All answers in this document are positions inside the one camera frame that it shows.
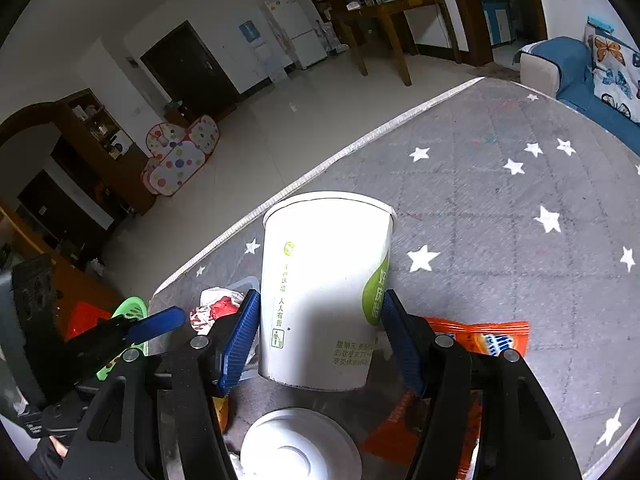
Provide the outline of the white paper cup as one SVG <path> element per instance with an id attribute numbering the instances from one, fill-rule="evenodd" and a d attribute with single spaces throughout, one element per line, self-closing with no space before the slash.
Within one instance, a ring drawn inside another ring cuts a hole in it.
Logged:
<path id="1" fill-rule="evenodd" d="M 396 212 L 369 196 L 310 192 L 264 217 L 259 373 L 319 391 L 363 387 Z"/>

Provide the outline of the orange snack wrapper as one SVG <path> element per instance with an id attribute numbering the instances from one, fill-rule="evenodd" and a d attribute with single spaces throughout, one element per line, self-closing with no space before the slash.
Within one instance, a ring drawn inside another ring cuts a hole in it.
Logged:
<path id="1" fill-rule="evenodd" d="M 393 411 L 360 444 L 362 452 L 409 466 L 416 453 L 438 437 L 459 454 L 454 478 L 469 477 L 480 438 L 482 390 L 471 379 L 473 356 L 495 358 L 504 350 L 524 353 L 529 324 L 462 324 L 444 318 L 424 318 L 422 356 L 424 393 L 407 387 Z"/>

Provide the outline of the butterfly print pillow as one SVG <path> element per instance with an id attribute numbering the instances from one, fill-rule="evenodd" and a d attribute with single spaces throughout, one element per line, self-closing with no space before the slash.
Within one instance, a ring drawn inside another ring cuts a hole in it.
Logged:
<path id="1" fill-rule="evenodd" d="M 639 123 L 639 52 L 607 30 L 587 23 L 594 95 L 628 120 Z"/>

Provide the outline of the grey star patterned tablecloth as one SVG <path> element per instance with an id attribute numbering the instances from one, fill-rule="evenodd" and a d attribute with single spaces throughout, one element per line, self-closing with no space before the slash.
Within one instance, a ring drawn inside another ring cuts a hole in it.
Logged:
<path id="1" fill-rule="evenodd" d="M 571 108 L 482 79 L 387 124 L 308 191 L 392 206 L 387 285 L 412 313 L 525 321 L 526 352 L 598 474 L 639 418 L 639 159 Z"/>

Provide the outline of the white refrigerator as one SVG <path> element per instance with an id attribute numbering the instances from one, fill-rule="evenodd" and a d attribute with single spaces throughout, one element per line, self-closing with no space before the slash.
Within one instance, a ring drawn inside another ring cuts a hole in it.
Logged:
<path id="1" fill-rule="evenodd" d="M 301 70 L 326 59 L 326 49 L 297 0 L 267 0 L 262 12 L 281 48 Z"/>

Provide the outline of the water dispenser with bottle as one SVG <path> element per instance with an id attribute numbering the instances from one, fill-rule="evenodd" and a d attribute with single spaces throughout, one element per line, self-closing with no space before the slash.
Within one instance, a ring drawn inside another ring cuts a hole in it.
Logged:
<path id="1" fill-rule="evenodd" d="M 273 53 L 267 40 L 260 34 L 254 23 L 246 21 L 239 26 L 239 30 L 270 81 L 273 84 L 280 84 L 287 80 L 288 74 L 280 58 Z"/>

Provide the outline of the blue and white sofa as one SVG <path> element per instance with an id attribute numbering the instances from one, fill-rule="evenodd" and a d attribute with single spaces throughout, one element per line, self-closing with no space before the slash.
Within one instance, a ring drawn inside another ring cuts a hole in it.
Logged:
<path id="1" fill-rule="evenodd" d="M 561 36 L 526 44 L 513 61 L 520 66 L 522 84 L 574 108 L 638 153 L 639 124 L 594 95 L 592 54 L 586 42 Z"/>

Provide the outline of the red white snack bag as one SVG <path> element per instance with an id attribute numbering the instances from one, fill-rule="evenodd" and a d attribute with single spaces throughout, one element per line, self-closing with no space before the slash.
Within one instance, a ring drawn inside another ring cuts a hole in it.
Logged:
<path id="1" fill-rule="evenodd" d="M 189 322 L 198 335 L 207 335 L 218 318 L 238 312 L 244 300 L 242 292 L 213 287 L 201 293 L 200 305 L 189 312 Z"/>

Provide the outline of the dark wooden shelf cabinet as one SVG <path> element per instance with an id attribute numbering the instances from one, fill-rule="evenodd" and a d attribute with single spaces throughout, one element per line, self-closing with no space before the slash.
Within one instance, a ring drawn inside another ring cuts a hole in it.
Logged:
<path id="1" fill-rule="evenodd" d="M 54 102 L 56 125 L 70 145 L 134 214 L 146 214 L 156 196 L 142 183 L 149 160 L 90 89 Z"/>

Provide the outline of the red plastic stool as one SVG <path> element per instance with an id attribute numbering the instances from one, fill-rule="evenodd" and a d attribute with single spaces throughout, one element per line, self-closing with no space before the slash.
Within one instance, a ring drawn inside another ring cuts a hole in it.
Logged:
<path id="1" fill-rule="evenodd" d="M 99 323 L 109 320 L 112 317 L 110 312 L 89 304 L 85 301 L 78 301 L 70 312 L 70 318 L 64 334 L 65 340 L 73 339 L 87 330 L 95 328 Z"/>

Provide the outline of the polka dot play tent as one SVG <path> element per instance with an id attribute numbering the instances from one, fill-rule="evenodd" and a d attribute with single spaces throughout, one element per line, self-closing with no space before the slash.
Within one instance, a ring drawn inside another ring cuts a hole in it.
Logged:
<path id="1" fill-rule="evenodd" d="M 142 183 L 154 195 L 173 196 L 205 165 L 218 141 L 218 126 L 207 115 L 186 128 L 161 122 L 145 138 L 151 157 Z"/>

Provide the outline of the white round plastic lid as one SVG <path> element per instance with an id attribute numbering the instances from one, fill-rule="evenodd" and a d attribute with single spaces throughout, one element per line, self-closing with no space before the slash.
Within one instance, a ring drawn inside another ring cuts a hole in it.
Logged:
<path id="1" fill-rule="evenodd" d="M 306 408 L 265 414 L 247 430 L 240 451 L 250 479 L 360 479 L 354 440 L 333 419 Z"/>

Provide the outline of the dark wooden door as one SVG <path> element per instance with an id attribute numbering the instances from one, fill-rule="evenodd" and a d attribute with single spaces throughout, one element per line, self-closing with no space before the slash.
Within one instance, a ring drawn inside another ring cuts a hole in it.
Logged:
<path id="1" fill-rule="evenodd" d="M 189 21 L 142 54 L 142 63 L 191 122 L 221 120 L 236 109 L 240 94 Z"/>

